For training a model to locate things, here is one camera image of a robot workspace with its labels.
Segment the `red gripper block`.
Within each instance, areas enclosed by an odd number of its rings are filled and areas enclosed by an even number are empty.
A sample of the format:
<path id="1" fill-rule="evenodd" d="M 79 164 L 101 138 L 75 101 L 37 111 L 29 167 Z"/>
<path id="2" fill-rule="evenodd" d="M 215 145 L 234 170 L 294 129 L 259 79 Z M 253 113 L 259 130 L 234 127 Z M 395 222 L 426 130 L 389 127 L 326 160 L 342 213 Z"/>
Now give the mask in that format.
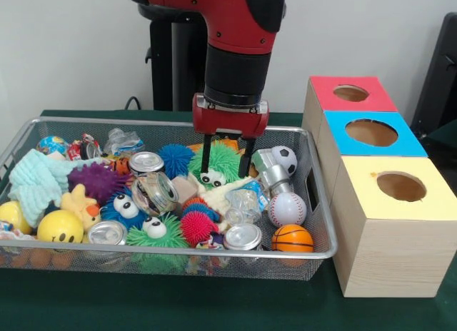
<path id="1" fill-rule="evenodd" d="M 195 132 L 204 134 L 201 172 L 209 171 L 211 136 L 222 133 L 245 138 L 246 147 L 240 158 L 238 176 L 248 176 L 255 138 L 263 134 L 268 124 L 268 102 L 261 100 L 253 108 L 247 109 L 228 108 L 210 103 L 201 93 L 196 93 L 193 97 L 192 117 Z"/>

